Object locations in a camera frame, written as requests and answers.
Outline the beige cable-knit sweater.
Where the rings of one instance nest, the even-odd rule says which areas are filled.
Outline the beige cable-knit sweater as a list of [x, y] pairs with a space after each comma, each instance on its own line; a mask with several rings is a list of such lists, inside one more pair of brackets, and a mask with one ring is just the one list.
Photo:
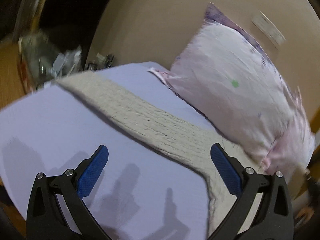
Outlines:
[[243, 149], [217, 132], [202, 129], [141, 99], [123, 86], [93, 72], [74, 74], [57, 84], [77, 95], [135, 139], [147, 144], [181, 165], [199, 172], [209, 195], [208, 233], [221, 225], [235, 203], [210, 158], [210, 149], [219, 143], [245, 167], [258, 166]]

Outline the lavender bed sheet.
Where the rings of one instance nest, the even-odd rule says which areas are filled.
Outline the lavender bed sheet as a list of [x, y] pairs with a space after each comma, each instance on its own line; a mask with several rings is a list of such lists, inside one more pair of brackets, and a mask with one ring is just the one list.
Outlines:
[[84, 198], [113, 239], [206, 239], [204, 179], [134, 141], [59, 86], [1, 111], [1, 178], [22, 217], [35, 177], [61, 175], [100, 146], [108, 163]]

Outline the nightstand clutter pile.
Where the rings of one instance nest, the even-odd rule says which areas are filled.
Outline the nightstand clutter pile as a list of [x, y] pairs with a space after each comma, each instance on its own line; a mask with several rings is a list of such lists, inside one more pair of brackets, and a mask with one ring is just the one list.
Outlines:
[[114, 61], [112, 54], [97, 54], [95, 60], [86, 63], [81, 47], [62, 53], [42, 31], [21, 36], [18, 40], [18, 52], [17, 68], [27, 94], [64, 76], [87, 70], [111, 68]]

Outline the pink floral pillow with tree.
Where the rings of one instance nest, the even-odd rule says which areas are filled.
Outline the pink floral pillow with tree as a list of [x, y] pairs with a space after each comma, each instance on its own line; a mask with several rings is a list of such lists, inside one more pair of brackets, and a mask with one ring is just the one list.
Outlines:
[[214, 4], [170, 70], [150, 71], [265, 172], [290, 178], [309, 164], [315, 135], [300, 92], [291, 91], [259, 43]]

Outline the wooden bed frame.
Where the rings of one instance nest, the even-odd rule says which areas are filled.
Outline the wooden bed frame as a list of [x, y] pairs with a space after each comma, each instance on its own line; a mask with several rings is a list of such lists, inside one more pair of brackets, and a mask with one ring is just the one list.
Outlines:
[[0, 57], [0, 107], [4, 108], [25, 96], [25, 92], [17, 68], [18, 45], [10, 38], [2, 40]]

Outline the white wall switch plate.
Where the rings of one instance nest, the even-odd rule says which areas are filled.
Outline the white wall switch plate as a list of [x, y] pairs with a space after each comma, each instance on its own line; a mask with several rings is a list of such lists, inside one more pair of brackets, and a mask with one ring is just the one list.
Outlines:
[[286, 41], [280, 30], [261, 11], [257, 12], [251, 21], [274, 46], [279, 47]]

